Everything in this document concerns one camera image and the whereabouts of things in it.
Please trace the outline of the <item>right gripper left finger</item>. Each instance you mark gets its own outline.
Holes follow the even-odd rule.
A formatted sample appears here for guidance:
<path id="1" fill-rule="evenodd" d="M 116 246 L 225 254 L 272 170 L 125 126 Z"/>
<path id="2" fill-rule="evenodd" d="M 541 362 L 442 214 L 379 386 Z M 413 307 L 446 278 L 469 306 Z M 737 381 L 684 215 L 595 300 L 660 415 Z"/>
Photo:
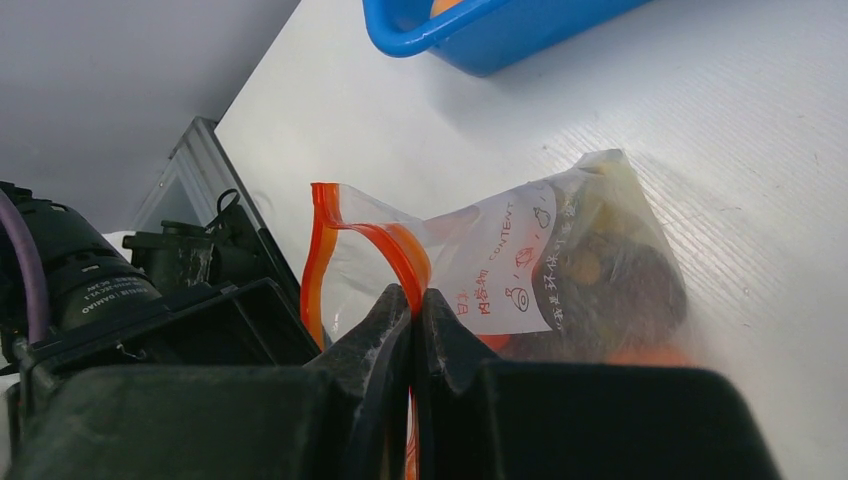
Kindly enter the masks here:
<path id="1" fill-rule="evenodd" d="M 410 316 L 389 285 L 304 365 L 91 368 L 7 394 L 10 479 L 401 479 Z"/>

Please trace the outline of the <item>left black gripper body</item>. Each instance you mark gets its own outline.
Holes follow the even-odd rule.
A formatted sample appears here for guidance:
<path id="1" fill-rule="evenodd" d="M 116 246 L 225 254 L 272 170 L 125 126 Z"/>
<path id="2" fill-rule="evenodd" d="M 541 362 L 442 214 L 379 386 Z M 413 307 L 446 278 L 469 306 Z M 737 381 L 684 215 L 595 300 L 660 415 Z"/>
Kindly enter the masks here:
<path id="1" fill-rule="evenodd" d="M 198 284 L 15 348 L 23 398 L 48 398 L 67 379 L 101 366 L 299 366 L 319 352 L 269 278 Z"/>

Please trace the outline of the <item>orange toy tangerine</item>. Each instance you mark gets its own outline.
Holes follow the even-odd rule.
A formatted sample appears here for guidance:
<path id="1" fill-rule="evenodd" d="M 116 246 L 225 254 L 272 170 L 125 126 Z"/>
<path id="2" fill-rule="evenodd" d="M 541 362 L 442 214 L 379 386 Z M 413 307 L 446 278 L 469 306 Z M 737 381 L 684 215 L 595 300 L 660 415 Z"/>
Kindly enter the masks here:
<path id="1" fill-rule="evenodd" d="M 693 361 L 684 352 L 672 345 L 618 350 L 612 353 L 605 363 L 667 368 L 684 368 L 693 365 Z"/>

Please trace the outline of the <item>clear zip top bag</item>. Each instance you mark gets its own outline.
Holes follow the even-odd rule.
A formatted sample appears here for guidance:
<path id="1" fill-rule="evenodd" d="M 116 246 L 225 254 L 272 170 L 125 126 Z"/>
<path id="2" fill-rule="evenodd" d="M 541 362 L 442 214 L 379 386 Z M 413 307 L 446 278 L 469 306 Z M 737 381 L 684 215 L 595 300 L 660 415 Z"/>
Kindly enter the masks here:
<path id="1" fill-rule="evenodd" d="M 531 335 L 549 329 L 531 276 L 553 229 L 554 188 L 572 192 L 583 186 L 618 205 L 645 201 L 664 234 L 619 149 L 587 153 L 564 172 L 429 219 L 348 185 L 315 183 L 303 323 L 328 347 L 360 323 L 388 285 L 401 287 L 413 312 L 435 289 L 460 324 L 499 356 L 565 361 L 530 355 Z"/>

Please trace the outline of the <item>dark toy grape bunch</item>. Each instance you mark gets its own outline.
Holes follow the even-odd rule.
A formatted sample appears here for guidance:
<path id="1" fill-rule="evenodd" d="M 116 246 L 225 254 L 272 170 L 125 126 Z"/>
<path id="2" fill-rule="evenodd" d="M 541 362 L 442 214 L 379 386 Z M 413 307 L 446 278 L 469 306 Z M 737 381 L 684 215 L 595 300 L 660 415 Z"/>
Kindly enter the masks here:
<path id="1" fill-rule="evenodd" d="M 531 335 L 531 357 L 600 362 L 669 339 L 687 296 L 647 203 L 618 205 L 586 186 L 553 191 L 553 229 L 531 276 L 549 329 Z"/>

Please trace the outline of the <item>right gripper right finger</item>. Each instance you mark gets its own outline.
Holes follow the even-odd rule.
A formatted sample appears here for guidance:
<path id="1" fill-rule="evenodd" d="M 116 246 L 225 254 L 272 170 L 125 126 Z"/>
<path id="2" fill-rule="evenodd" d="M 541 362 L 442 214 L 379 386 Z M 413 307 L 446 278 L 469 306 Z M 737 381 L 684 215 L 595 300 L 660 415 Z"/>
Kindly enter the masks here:
<path id="1" fill-rule="evenodd" d="M 704 369 L 512 362 L 442 294 L 413 324 L 422 479 L 775 479 L 745 401 Z"/>

